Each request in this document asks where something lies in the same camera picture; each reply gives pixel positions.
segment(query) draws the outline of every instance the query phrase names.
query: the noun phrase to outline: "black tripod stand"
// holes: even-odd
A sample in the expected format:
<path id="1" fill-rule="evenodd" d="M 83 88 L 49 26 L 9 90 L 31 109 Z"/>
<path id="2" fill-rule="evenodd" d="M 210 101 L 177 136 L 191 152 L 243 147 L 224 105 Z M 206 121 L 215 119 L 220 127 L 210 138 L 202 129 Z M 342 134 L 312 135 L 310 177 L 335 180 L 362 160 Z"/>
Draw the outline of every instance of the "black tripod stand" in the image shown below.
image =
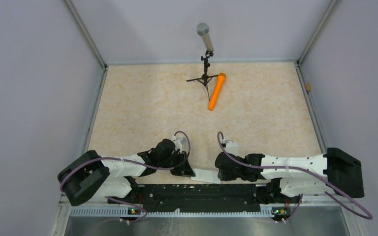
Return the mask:
<path id="1" fill-rule="evenodd" d="M 213 55 L 214 55 L 214 53 L 206 51 L 205 57 L 201 56 L 201 61 L 203 61 L 203 75 L 202 75 L 201 78 L 186 80 L 186 82 L 197 80 L 198 82 L 203 84 L 203 86 L 205 86 L 205 88 L 206 88 L 206 91 L 208 92 L 208 100 L 211 100 L 211 98 L 209 97 L 208 83 L 211 81 L 211 79 L 213 77 L 218 76 L 218 75 L 208 76 L 208 67 L 211 66 L 211 64 L 209 64 L 209 62 L 208 62 L 208 58 L 212 57 Z"/>

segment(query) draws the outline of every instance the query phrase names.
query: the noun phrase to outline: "orange foam tube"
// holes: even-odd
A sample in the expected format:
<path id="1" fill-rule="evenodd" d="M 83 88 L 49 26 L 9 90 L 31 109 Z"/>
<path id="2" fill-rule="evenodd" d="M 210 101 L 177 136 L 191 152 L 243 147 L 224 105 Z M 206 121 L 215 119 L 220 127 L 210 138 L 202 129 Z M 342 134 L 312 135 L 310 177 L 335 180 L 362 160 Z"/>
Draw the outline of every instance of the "orange foam tube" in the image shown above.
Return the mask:
<path id="1" fill-rule="evenodd" d="M 224 84 L 226 75 L 220 73 L 217 78 L 217 84 L 215 85 L 214 93 L 212 93 L 211 101 L 209 101 L 208 110 L 212 111 L 217 103 L 218 96 L 220 95 L 222 85 Z"/>

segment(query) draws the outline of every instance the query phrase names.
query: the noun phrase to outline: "microphone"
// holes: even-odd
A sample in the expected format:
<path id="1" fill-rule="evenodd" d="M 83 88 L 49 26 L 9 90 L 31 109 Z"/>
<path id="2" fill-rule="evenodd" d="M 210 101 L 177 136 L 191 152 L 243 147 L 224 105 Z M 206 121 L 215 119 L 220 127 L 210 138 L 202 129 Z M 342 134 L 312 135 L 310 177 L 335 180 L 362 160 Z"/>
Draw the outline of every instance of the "microphone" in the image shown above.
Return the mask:
<path id="1" fill-rule="evenodd" d="M 211 38 L 209 37 L 209 27 L 206 23 L 199 23 L 196 26 L 196 31 L 199 36 L 201 36 L 203 44 L 205 44 L 206 50 L 208 52 L 213 52 L 214 48 L 212 47 Z"/>

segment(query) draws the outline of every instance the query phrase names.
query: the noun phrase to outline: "cable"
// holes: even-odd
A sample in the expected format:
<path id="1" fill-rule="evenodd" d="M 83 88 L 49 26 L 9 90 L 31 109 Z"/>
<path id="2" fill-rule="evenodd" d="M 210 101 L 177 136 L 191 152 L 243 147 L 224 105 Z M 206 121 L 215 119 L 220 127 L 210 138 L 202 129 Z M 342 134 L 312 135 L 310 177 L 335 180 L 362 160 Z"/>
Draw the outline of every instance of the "cable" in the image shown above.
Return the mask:
<path id="1" fill-rule="evenodd" d="M 169 168 L 163 168 L 163 167 L 155 167 L 155 166 L 150 166 L 150 165 L 147 165 L 147 164 L 144 164 L 144 163 L 141 163 L 141 162 L 138 162 L 138 161 L 133 161 L 133 160 L 127 160 L 127 159 L 123 159 L 123 158 L 120 158 L 120 157 L 98 157 L 98 158 L 95 158 L 95 159 L 92 159 L 92 160 L 89 160 L 85 163 L 82 163 L 81 165 L 79 165 L 78 167 L 74 168 L 68 175 L 66 175 L 66 177 L 64 177 L 64 179 L 62 180 L 62 182 L 60 183 L 60 191 L 63 192 L 63 186 L 64 184 L 66 184 L 66 182 L 70 179 L 70 177 L 72 177 L 72 175 L 74 175 L 76 172 L 78 172 L 79 170 L 81 170 L 82 168 L 84 168 L 85 166 L 91 164 L 91 163 L 94 163 L 94 162 L 97 162 L 97 161 L 102 161 L 102 160 L 114 160 L 114 161 L 124 161 L 124 162 L 129 162 L 129 163 L 133 163 L 133 164 L 137 164 L 137 165 L 140 165 L 140 166 L 145 166 L 147 168 L 150 168 L 150 169 L 154 169 L 154 170 L 161 170 L 161 171 L 170 171 L 170 170 L 173 170 L 175 168 L 178 168 L 179 166 L 183 165 L 188 157 L 189 157 L 189 154 L 190 154 L 190 141 L 189 141 L 189 137 L 187 136 L 187 134 L 183 131 L 177 131 L 174 136 L 176 136 L 176 134 L 178 133 L 181 133 L 185 136 L 186 140 L 188 141 L 188 154 L 186 155 L 186 157 L 183 159 L 183 161 L 181 163 L 179 163 L 177 166 L 174 166 L 174 167 L 169 167 Z"/>
<path id="2" fill-rule="evenodd" d="M 298 205 L 295 206 L 295 209 L 293 209 L 293 212 L 290 214 L 290 216 L 286 219 L 286 220 L 283 220 L 282 222 L 284 222 L 285 224 L 290 220 L 292 219 L 292 217 L 296 214 L 296 211 L 298 210 L 299 206 L 301 205 L 302 203 L 302 197 L 304 195 L 301 194 L 301 197 L 299 198 L 299 201 L 298 201 Z"/>
<path id="3" fill-rule="evenodd" d="M 140 209 L 140 210 L 141 210 L 142 212 L 144 212 L 145 214 L 144 214 L 143 216 L 141 216 L 141 217 L 138 217 L 138 218 L 135 219 L 135 220 L 132 220 L 132 221 L 129 221 L 129 220 L 125 221 L 125 220 L 123 220 L 123 219 L 121 219 L 121 218 L 108 218 L 108 219 L 106 219 L 106 220 L 103 220 L 103 221 L 99 222 L 97 225 L 93 226 L 93 227 L 92 227 L 91 229 L 89 229 L 89 230 L 88 230 L 83 236 L 87 236 L 87 235 L 89 235 L 89 234 L 90 234 L 91 232 L 93 232 L 97 227 L 99 227 L 99 226 L 101 226 L 101 225 L 103 225 L 103 224 L 105 224 L 105 223 L 107 223 L 107 222 L 110 222 L 110 221 L 118 220 L 118 221 L 120 221 L 120 222 L 125 221 L 125 222 L 127 222 L 127 224 L 131 224 L 131 223 L 137 223 L 137 222 L 143 220 L 145 217 L 147 217 L 147 214 L 148 214 L 147 210 L 145 210 L 143 207 L 141 207 L 141 206 L 139 206 L 139 205 L 135 205 L 135 204 L 132 204 L 132 203 L 124 202 L 124 201 L 121 201 L 121 200 L 118 200 L 118 199 L 115 199 L 115 198 L 112 198 L 112 197 L 106 197 L 106 199 L 111 200 L 111 201 L 113 201 L 113 202 L 116 202 L 116 203 L 118 203 L 118 204 L 126 204 L 126 205 L 129 205 L 129 206 L 131 206 L 131 207 L 134 207 L 134 208 Z"/>
<path id="4" fill-rule="evenodd" d="M 249 168 L 253 168 L 253 169 L 285 169 L 286 166 L 250 166 L 250 165 L 247 165 L 246 163 L 243 163 L 241 161 L 238 161 L 237 159 L 233 158 L 225 149 L 224 147 L 222 146 L 221 144 L 221 138 L 222 140 L 224 139 L 224 134 L 220 131 L 218 132 L 217 134 L 217 139 L 218 139 L 218 144 L 221 148 L 221 150 L 225 153 L 225 155 L 230 158 L 232 161 L 234 161 L 235 163 L 239 164 L 239 165 L 242 165 L 242 166 L 245 166 L 245 167 L 249 167 Z M 360 214 L 352 209 L 350 209 L 349 207 L 347 207 L 346 205 L 344 205 L 342 202 L 340 202 L 340 200 L 336 199 L 334 196 L 332 196 L 331 194 L 325 192 L 330 198 L 332 198 L 334 201 L 336 201 L 339 205 L 341 205 L 342 207 L 344 207 L 345 209 L 347 209 L 348 211 L 350 211 L 351 213 L 355 214 L 355 215 L 358 215 L 364 219 L 368 219 L 368 220 L 372 220 L 373 219 L 373 215 L 370 213 L 369 210 L 367 210 L 366 208 L 364 208 L 359 202 L 357 202 L 354 198 L 350 197 L 347 193 L 345 193 L 343 190 L 337 188 L 335 185 L 331 184 L 330 182 L 328 182 L 326 179 L 320 177 L 319 175 L 307 170 L 307 169 L 304 169 L 304 168 L 300 168 L 300 167 L 296 167 L 296 166 L 289 166 L 289 169 L 292 169 L 292 170 L 298 170 L 298 171 L 303 171 L 305 173 L 308 173 L 312 176 L 314 176 L 315 178 L 321 180 L 322 182 L 324 182 L 326 185 L 328 185 L 328 187 L 334 189 L 335 191 L 337 191 L 340 195 L 342 195 L 343 197 L 347 198 L 348 200 L 350 200 L 352 203 L 354 203 L 358 208 L 360 208 L 364 213 L 366 213 L 366 215 L 363 215 L 363 214 Z"/>

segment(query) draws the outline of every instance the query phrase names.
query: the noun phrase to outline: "small wooden block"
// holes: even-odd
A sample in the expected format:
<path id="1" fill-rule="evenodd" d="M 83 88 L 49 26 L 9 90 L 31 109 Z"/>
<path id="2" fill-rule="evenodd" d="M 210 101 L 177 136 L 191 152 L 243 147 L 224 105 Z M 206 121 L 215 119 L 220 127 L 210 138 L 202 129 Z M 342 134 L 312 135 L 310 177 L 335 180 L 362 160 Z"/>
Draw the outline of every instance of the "small wooden block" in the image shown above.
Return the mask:
<path id="1" fill-rule="evenodd" d="M 308 83 L 308 82 L 306 82 L 306 83 L 305 83 L 305 91 L 306 91 L 306 92 L 309 92 L 309 91 L 311 91 L 311 89 L 312 89 L 312 88 L 311 88 L 311 84 Z"/>

